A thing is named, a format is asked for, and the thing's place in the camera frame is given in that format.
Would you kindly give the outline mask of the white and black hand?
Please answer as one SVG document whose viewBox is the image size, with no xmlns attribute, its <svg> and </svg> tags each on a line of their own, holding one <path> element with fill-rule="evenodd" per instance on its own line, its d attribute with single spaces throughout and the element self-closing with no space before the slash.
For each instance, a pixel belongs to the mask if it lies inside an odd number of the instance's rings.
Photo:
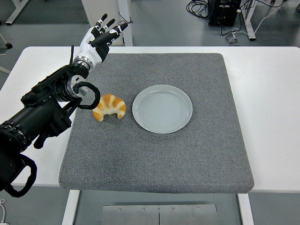
<svg viewBox="0 0 300 225">
<path fill-rule="evenodd" d="M 80 51 L 75 56 L 73 62 L 83 64 L 88 70 L 102 63 L 113 42 L 118 39 L 121 33 L 127 28 L 127 22 L 120 22 L 114 25 L 115 19 L 111 19 L 104 24 L 107 14 L 104 14 L 96 24 L 91 27 L 80 44 Z"/>
</svg>

